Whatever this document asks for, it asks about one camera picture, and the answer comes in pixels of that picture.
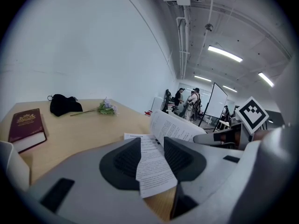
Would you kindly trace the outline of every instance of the black cloth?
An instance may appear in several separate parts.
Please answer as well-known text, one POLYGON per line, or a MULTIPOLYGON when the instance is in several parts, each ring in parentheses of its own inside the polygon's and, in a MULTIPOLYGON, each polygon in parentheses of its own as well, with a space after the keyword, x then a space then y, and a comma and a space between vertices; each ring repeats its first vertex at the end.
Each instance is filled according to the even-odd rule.
POLYGON ((82 106, 76 102, 76 100, 75 97, 67 98, 63 95, 56 94, 52 97, 50 111, 58 117, 68 112, 82 112, 82 106))
POLYGON ((178 91, 174 98, 174 105, 179 105, 179 99, 181 99, 181 93, 178 91))

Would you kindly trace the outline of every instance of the ceiling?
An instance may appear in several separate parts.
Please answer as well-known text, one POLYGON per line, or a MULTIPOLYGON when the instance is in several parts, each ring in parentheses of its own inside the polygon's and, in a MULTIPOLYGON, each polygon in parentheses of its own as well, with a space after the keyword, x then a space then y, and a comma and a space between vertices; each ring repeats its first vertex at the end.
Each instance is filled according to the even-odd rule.
POLYGON ((205 29, 210 0, 191 3, 191 47, 186 79, 199 75, 236 90, 259 82, 263 72, 275 83, 295 47, 292 27, 272 0, 214 0, 210 23, 205 29), (205 46, 204 34, 208 32, 205 46), (243 58, 240 63, 207 50, 209 45, 243 58))

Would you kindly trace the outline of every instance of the person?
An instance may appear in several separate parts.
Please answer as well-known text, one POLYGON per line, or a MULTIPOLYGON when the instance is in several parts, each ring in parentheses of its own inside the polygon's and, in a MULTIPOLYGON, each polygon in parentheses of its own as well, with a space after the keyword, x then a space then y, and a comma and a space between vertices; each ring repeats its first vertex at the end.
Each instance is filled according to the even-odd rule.
POLYGON ((186 112, 187 107, 188 107, 188 104, 189 104, 189 102, 188 102, 188 99, 187 99, 185 104, 184 104, 183 111, 179 114, 179 117, 184 117, 185 112, 186 112))
POLYGON ((193 109, 193 105, 196 101, 198 101, 199 99, 199 88, 195 88, 194 89, 194 94, 189 96, 188 98, 188 105, 187 105, 187 110, 185 112, 185 119, 190 121, 190 117, 192 115, 192 109, 193 109))
POLYGON ((184 88, 179 88, 179 90, 177 91, 176 96, 174 98, 175 107, 178 107, 178 105, 183 102, 183 100, 181 99, 181 94, 183 93, 184 90, 185 90, 184 88))
MULTIPOLYGON (((224 106, 223 108, 223 112, 222 112, 222 116, 220 118, 220 120, 224 121, 224 122, 228 122, 229 119, 229 110, 228 110, 228 106, 224 106)), ((218 123, 217 129, 222 130, 224 128, 224 125, 222 125, 222 123, 218 123)))

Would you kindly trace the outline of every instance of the ceiling light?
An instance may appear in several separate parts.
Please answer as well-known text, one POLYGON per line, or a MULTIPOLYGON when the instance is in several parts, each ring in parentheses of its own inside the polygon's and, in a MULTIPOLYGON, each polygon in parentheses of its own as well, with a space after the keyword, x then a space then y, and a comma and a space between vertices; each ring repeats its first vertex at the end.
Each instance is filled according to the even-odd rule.
POLYGON ((225 85, 223 85, 223 87, 224 87, 224 88, 227 88, 227 89, 229 89, 229 90, 231 90, 231 91, 238 92, 238 91, 236 91, 236 90, 234 90, 234 89, 232 89, 232 88, 229 88, 229 87, 227 87, 227 86, 225 86, 225 85))
POLYGON ((235 61, 238 61, 238 62, 241 62, 243 60, 242 58, 239 58, 239 57, 237 57, 237 56, 235 56, 235 55, 233 55, 233 54, 231 54, 231 53, 229 53, 227 51, 218 49, 216 47, 209 46, 208 50, 217 52, 217 53, 219 53, 221 55, 224 55, 224 56, 227 56, 229 58, 232 58, 232 59, 234 59, 235 61))
POLYGON ((269 80, 269 78, 266 77, 262 72, 258 73, 258 75, 259 75, 261 78, 263 78, 263 79, 264 79, 264 80, 265 80, 271 87, 274 86, 274 84, 272 83, 272 81, 269 80))
POLYGON ((199 79, 203 79, 203 80, 206 80, 206 81, 211 81, 209 79, 206 79, 206 78, 203 78, 203 77, 199 77, 199 76, 194 76, 194 77, 199 78, 199 79))

